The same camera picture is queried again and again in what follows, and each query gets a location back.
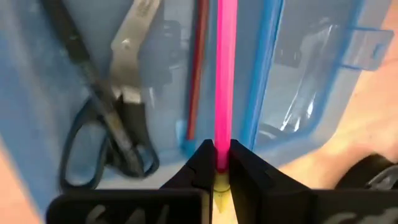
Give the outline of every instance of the black object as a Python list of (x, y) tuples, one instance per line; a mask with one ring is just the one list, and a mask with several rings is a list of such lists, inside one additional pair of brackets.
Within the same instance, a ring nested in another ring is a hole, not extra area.
[[(77, 114), (63, 149), (60, 164), (60, 187), (63, 191), (95, 189), (100, 182), (105, 164), (110, 164), (124, 175), (145, 178), (159, 168), (159, 158), (150, 142), (146, 127), (145, 107), (142, 103), (124, 103), (116, 99), (109, 84), (99, 79), (98, 71), (90, 60), (78, 29), (62, 0), (42, 0), (42, 5), (69, 58), (80, 66), (90, 86), (91, 98)], [(82, 185), (73, 185), (66, 179), (70, 151), (77, 132), (82, 126), (99, 123), (107, 131), (102, 143), (94, 177)], [(151, 157), (151, 166), (145, 171), (143, 156), (137, 148), (143, 146)]]
[[(101, 219), (115, 224), (211, 223), (214, 152), (210, 140), (203, 142), (159, 190), (102, 190), (61, 196), (50, 205), (47, 223), (84, 223), (98, 205), (109, 211), (91, 223), (105, 223)], [(231, 141), (229, 178), (239, 224), (398, 222), (398, 192), (311, 190), (235, 140)], [(140, 212), (141, 222), (127, 222), (137, 209), (144, 211)], [(169, 211), (166, 215), (162, 213), (165, 209)]]
[(338, 182), (337, 189), (398, 189), (397, 165), (374, 154), (355, 164)]

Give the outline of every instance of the scissor blade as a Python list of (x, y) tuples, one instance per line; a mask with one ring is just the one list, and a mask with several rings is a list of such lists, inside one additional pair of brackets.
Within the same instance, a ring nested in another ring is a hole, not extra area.
[(161, 0), (134, 0), (112, 41), (111, 82), (119, 88), (139, 92), (141, 78), (138, 52), (150, 28)]

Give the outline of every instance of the yellow tip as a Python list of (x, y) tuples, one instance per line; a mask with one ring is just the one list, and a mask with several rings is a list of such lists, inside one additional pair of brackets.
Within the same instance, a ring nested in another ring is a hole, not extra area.
[(217, 192), (217, 191), (213, 192), (213, 198), (218, 208), (218, 212), (223, 213), (225, 209), (228, 208), (231, 200), (230, 195), (231, 195), (230, 190), (227, 190), (225, 192)]
[(229, 190), (228, 172), (216, 172), (213, 198), (220, 213), (222, 213), (230, 203), (229, 195), (231, 195), (231, 192)]

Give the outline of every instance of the red stick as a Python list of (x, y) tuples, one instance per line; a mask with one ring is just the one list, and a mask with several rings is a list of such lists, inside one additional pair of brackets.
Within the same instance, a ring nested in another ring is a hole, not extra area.
[(193, 52), (192, 87), (187, 128), (187, 140), (195, 138), (196, 121), (200, 97), (200, 80), (205, 58), (205, 40), (209, 12), (209, 0), (197, 0), (198, 18), (195, 31), (195, 49)]

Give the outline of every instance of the pink plastic tube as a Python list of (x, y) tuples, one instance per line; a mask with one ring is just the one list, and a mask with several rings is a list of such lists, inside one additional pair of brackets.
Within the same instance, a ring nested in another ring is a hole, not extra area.
[(234, 91), (238, 0), (218, 0), (215, 147), (217, 171), (228, 170)]

